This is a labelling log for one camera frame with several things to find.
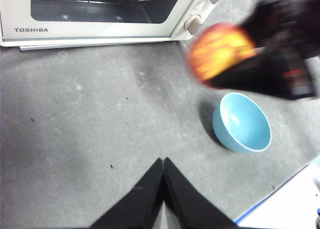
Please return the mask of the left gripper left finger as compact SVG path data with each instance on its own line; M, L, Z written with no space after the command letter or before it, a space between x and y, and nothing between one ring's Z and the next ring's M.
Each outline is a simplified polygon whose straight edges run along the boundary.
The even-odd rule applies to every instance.
M134 187L91 229L151 229L162 204L163 160L158 158Z

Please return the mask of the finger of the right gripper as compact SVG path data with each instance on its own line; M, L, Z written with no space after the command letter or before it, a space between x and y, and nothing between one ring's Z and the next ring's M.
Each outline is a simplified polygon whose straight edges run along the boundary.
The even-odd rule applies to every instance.
M284 53L264 51L245 59L222 73L207 80L219 89L231 89L259 93L281 99L291 99L291 93L283 77L288 70Z
M277 34L285 34L291 44L297 43L297 0L257 0L252 13L243 21L243 29L258 46Z

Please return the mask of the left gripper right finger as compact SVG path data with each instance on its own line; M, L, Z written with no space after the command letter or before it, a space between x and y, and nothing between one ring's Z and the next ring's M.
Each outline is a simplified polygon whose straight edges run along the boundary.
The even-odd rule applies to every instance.
M208 201L166 158L163 161L165 202L182 229L236 229L238 226Z

